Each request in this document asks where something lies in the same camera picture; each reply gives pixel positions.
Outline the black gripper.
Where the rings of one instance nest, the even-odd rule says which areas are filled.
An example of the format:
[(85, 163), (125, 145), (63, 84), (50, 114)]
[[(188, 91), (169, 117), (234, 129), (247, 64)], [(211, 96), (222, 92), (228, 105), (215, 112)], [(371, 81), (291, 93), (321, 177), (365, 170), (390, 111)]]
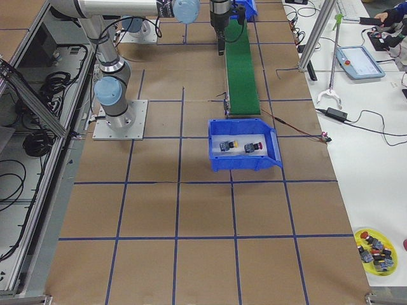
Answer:
[[(230, 13), (231, 13), (231, 1), (230, 0), (210, 0), (210, 24), (216, 31), (217, 37), (217, 52), (219, 56), (224, 55), (225, 51), (225, 38), (224, 30), (228, 26)], [(245, 23), (245, 6), (239, 4), (235, 8), (237, 15), (237, 22), (239, 25)]]

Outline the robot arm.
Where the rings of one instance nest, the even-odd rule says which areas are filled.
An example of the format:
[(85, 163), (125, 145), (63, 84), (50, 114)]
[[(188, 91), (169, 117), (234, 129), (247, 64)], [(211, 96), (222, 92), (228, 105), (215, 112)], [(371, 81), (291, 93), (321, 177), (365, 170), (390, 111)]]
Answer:
[(115, 48), (103, 17), (176, 18), (190, 24), (200, 11), (199, 1), (52, 1), (51, 4), (58, 12), (79, 20), (95, 49), (102, 79), (96, 82), (94, 92), (105, 112), (107, 125), (113, 130), (130, 127), (136, 114), (125, 97), (130, 66)]

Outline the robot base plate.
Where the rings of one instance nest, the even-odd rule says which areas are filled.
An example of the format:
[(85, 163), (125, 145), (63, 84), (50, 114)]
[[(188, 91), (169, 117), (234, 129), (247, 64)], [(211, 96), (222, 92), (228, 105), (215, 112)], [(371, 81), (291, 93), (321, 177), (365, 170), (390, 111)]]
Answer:
[(93, 131), (94, 140), (142, 140), (148, 112), (147, 100), (127, 100), (128, 109), (118, 117), (106, 115), (101, 107)]

